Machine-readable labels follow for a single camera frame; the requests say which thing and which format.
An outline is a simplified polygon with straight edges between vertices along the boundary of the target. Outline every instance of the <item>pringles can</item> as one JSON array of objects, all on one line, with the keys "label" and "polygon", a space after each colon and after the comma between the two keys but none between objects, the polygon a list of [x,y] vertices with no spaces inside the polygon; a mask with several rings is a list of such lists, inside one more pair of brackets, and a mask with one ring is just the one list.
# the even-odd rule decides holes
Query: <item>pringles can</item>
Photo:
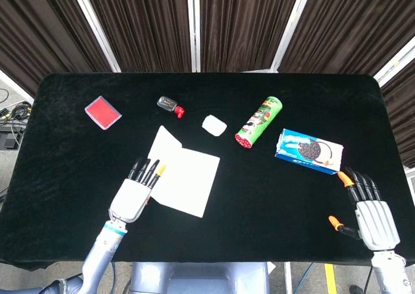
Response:
[{"label": "pringles can", "polygon": [[235,134],[236,141],[242,147],[251,148],[282,108],[283,104],[277,97],[267,97],[256,113]]}]

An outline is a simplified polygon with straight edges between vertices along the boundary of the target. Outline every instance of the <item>blue box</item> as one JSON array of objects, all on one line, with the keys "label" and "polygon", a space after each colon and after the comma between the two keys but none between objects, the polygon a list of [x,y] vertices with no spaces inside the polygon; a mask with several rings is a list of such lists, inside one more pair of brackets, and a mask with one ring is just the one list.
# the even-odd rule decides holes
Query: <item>blue box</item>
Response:
[{"label": "blue box", "polygon": [[343,146],[293,130],[283,129],[277,143],[276,158],[327,174],[340,171]]}]

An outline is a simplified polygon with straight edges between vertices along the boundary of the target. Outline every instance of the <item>white eraser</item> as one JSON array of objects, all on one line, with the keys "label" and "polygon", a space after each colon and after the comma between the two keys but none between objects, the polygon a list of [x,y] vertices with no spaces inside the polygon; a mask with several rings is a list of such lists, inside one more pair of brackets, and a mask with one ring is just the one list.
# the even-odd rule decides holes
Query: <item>white eraser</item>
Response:
[{"label": "white eraser", "polygon": [[208,115],[203,121],[202,127],[214,136],[220,136],[226,130],[226,123],[217,117]]}]

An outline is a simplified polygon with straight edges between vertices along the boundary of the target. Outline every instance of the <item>dark curtain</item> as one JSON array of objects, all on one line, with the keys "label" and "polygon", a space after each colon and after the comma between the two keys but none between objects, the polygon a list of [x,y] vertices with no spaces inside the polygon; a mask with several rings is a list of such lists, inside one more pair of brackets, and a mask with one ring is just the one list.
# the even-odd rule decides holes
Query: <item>dark curtain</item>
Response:
[{"label": "dark curtain", "polygon": [[187,0],[91,0],[122,71],[191,71]]},{"label": "dark curtain", "polygon": [[268,69],[295,0],[200,0],[202,71]]},{"label": "dark curtain", "polygon": [[26,92],[52,72],[111,71],[76,0],[0,0],[0,69]]},{"label": "dark curtain", "polygon": [[402,163],[415,167],[415,60],[381,90]]},{"label": "dark curtain", "polygon": [[308,0],[278,71],[373,76],[413,36],[415,0]]}]

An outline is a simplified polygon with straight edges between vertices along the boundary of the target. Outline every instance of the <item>red cap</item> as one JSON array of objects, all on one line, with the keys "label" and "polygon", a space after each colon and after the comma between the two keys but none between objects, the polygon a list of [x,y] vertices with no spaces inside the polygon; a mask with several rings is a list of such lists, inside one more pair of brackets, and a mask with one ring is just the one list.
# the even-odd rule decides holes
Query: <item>red cap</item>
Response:
[{"label": "red cap", "polygon": [[178,119],[181,119],[184,115],[184,108],[181,106],[176,106],[176,108],[174,109],[174,113],[177,114]]}]

